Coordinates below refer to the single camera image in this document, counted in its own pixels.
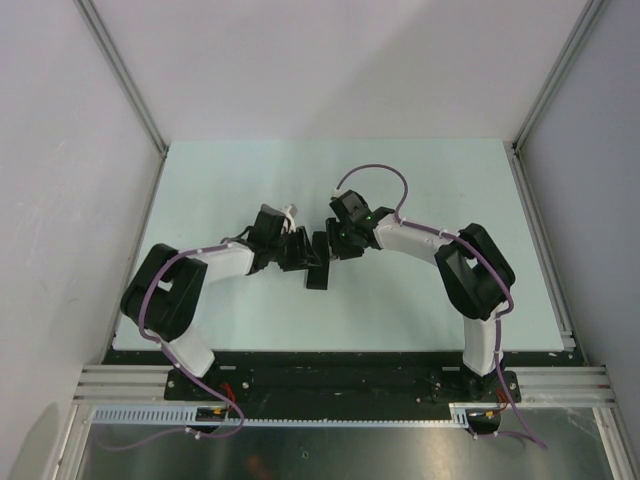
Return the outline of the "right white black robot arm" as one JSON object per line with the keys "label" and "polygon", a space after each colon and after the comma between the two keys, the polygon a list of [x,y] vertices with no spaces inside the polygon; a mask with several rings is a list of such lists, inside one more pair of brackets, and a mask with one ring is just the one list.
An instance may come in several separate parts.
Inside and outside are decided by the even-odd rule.
{"label": "right white black robot arm", "polygon": [[402,253],[436,267],[452,306],[464,320],[463,393],[484,401],[497,389],[493,373],[502,360],[498,319],[513,310],[515,273],[486,229],[471,223],[456,234],[403,220],[396,210],[371,210],[357,192],[336,193],[326,222],[335,259],[366,249]]}

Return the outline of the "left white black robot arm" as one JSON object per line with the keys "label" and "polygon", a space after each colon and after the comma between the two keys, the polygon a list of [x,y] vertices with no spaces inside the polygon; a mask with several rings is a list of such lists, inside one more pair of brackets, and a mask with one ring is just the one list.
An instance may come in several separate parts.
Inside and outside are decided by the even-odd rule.
{"label": "left white black robot arm", "polygon": [[188,372],[185,385],[197,398],[210,399],[221,387],[220,374],[211,369],[215,354],[193,325],[203,288],[256,274],[272,263],[284,272],[310,271],[326,263],[306,229],[296,224],[296,213],[293,204],[282,209],[263,204],[251,225],[216,245],[179,251],[158,243],[121,297],[120,312],[171,363]]}

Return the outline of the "black glasses case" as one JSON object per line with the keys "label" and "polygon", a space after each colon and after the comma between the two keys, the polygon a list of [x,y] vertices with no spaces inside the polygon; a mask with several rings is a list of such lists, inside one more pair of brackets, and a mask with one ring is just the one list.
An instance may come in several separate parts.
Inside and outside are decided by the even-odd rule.
{"label": "black glasses case", "polygon": [[326,231],[317,231],[312,236],[312,247],[318,257],[318,264],[307,270],[305,288],[327,290],[329,282],[329,242]]}

